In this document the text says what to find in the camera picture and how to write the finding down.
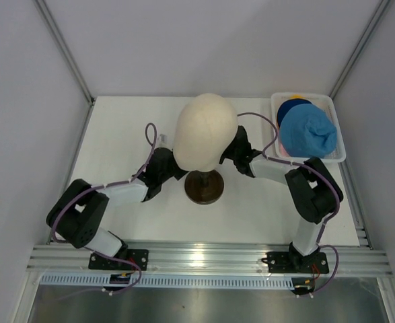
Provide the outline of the yellow bucket hat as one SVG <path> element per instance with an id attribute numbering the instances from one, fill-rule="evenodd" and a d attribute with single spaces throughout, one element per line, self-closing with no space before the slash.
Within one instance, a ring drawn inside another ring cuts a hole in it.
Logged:
<path id="1" fill-rule="evenodd" d="M 294 96 L 291 96 L 289 99 L 290 99 L 290 100 L 294 100 L 294 99 L 301 99 L 301 100 L 305 100 L 306 98 L 305 98 L 305 97 L 303 97 L 303 96 L 294 95 Z"/>

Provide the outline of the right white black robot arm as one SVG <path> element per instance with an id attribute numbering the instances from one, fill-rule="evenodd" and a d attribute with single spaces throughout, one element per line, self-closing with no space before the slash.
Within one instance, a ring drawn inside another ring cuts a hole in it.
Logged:
<path id="1" fill-rule="evenodd" d="M 319 243 L 327 222 L 339 211 L 344 196 L 327 167 L 318 157 L 302 164 L 265 156 L 253 149 L 243 126 L 221 155 L 230 159 L 239 173 L 264 178 L 288 187 L 300 216 L 299 226 L 289 245 L 289 261 L 296 271 L 313 261 L 320 252 Z"/>

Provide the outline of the dark blue bucket hat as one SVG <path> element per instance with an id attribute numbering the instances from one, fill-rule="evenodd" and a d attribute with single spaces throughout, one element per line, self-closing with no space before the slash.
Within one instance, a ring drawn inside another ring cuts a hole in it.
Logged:
<path id="1" fill-rule="evenodd" d="M 310 104 L 311 102 L 309 100 L 301 100 L 301 99 L 294 99 L 294 100 L 287 100 L 283 102 L 280 106 L 279 109 L 277 110 L 277 124 L 278 127 L 281 126 L 281 123 L 283 119 L 285 118 L 286 114 L 295 106 L 301 105 L 301 104 Z"/>

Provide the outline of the cream mannequin head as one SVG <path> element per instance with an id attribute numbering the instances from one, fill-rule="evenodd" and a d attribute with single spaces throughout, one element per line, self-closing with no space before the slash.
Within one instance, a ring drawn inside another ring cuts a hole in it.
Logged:
<path id="1" fill-rule="evenodd" d="M 173 155 L 185 171 L 210 172 L 238 129 L 236 109 L 217 94 L 201 94 L 181 111 L 176 123 Z"/>

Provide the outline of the light blue bucket hat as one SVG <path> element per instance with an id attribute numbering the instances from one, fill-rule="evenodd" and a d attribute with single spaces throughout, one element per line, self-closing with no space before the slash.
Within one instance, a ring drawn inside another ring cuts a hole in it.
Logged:
<path id="1" fill-rule="evenodd" d="M 324 158 L 336 149 L 337 129 L 314 104 L 292 108 L 279 127 L 279 139 L 291 157 Z"/>

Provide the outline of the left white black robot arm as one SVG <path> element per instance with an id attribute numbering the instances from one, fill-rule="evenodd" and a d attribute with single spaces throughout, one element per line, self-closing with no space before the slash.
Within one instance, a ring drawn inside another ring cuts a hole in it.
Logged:
<path id="1" fill-rule="evenodd" d="M 92 186 L 81 178 L 72 181 L 48 213 L 46 223 L 52 234 L 59 234 L 73 247 L 114 258 L 126 244 L 100 227 L 107 206 L 149 201 L 161 192 L 167 180 L 179 180 L 186 174 L 171 150 L 157 148 L 129 180 L 99 186 Z"/>

